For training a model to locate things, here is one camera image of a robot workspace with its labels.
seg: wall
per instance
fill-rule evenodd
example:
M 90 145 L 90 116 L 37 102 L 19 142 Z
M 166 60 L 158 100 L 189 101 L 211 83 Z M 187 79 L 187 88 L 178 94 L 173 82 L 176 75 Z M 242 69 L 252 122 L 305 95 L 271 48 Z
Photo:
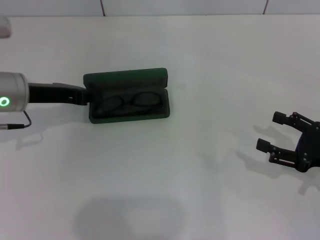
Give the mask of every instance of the wall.
M 320 14 L 320 0 L 1 0 L 0 16 Z

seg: metal cylinder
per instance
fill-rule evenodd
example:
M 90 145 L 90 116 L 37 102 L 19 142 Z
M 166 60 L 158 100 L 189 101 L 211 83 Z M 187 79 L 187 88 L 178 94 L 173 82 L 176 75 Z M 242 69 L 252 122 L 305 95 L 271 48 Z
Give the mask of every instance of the metal cylinder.
M 0 72 L 0 112 L 22 112 L 29 102 L 29 86 L 21 73 Z

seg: black gripper attachment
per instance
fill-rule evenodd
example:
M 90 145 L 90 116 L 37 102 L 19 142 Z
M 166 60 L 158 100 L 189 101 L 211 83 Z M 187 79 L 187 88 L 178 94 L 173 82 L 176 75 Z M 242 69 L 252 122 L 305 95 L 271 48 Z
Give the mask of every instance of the black gripper attachment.
M 283 149 L 258 139 L 256 149 L 270 153 L 269 162 L 305 173 L 309 168 L 320 167 L 320 122 L 314 122 L 297 112 L 287 116 L 276 111 L 273 122 L 288 125 L 302 132 L 295 151 Z

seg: white table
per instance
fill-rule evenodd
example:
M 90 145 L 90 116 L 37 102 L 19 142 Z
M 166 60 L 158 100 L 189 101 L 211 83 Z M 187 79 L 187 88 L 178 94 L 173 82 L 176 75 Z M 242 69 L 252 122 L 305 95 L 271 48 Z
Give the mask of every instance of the white table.
M 275 111 L 320 120 L 320 15 L 12 18 L 0 71 L 82 86 L 87 73 L 168 69 L 171 116 L 94 125 L 30 104 L 0 132 L 0 239 L 318 240 L 320 169 Z M 25 121 L 22 113 L 2 123 Z

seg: eyeglasses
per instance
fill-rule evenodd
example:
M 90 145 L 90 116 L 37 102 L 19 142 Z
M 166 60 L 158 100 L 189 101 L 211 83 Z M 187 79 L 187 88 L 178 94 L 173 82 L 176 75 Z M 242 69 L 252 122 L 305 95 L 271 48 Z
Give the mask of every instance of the eyeglasses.
M 135 94 L 129 101 L 116 95 L 102 99 L 94 108 L 95 118 L 145 115 L 163 108 L 161 96 L 153 91 Z

